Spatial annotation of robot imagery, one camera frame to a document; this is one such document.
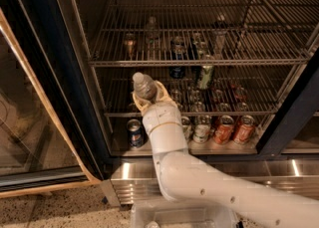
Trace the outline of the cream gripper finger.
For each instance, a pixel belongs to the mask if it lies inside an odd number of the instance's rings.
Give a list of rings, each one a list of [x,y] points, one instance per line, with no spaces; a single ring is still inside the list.
[[[152,105],[150,101],[140,98],[136,93],[133,93],[133,100],[141,114],[144,114]]]
[[[157,102],[167,102],[172,103],[172,98],[167,92],[167,89],[160,81],[155,81],[156,87],[157,87],[157,96],[156,101]]]

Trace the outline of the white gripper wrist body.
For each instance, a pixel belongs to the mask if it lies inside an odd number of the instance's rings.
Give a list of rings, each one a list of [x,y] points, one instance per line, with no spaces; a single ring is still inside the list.
[[[143,114],[143,125],[147,134],[151,134],[156,128],[168,124],[181,125],[180,111],[173,103],[156,103]]]

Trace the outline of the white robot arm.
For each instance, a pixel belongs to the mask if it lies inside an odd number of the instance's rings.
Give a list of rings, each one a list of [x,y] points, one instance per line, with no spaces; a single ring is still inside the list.
[[[134,75],[133,99],[165,199],[212,201],[271,228],[319,228],[319,202],[227,175],[188,153],[181,115],[159,81]]]

